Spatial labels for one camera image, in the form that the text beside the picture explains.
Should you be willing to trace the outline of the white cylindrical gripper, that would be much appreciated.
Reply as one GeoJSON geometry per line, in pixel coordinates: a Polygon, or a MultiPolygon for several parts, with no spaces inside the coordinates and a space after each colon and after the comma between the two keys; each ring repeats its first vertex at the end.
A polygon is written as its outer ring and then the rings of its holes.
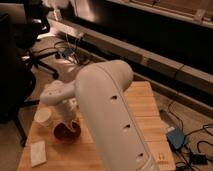
{"type": "Polygon", "coordinates": [[[77,131],[78,124],[74,121],[76,118],[76,107],[77,107],[77,101],[75,98],[69,99],[69,100],[63,100],[61,103],[57,105],[57,112],[61,116],[62,120],[64,122],[68,122],[72,120],[68,127],[71,132],[77,131]]]}

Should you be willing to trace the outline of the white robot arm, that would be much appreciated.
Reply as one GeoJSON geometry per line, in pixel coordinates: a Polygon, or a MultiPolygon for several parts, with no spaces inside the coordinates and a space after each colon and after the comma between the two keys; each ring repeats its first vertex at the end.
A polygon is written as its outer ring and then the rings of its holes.
{"type": "Polygon", "coordinates": [[[40,100],[50,106],[77,101],[106,171],[160,171],[124,96],[132,81],[122,60],[93,63],[72,82],[52,82],[40,100]]]}

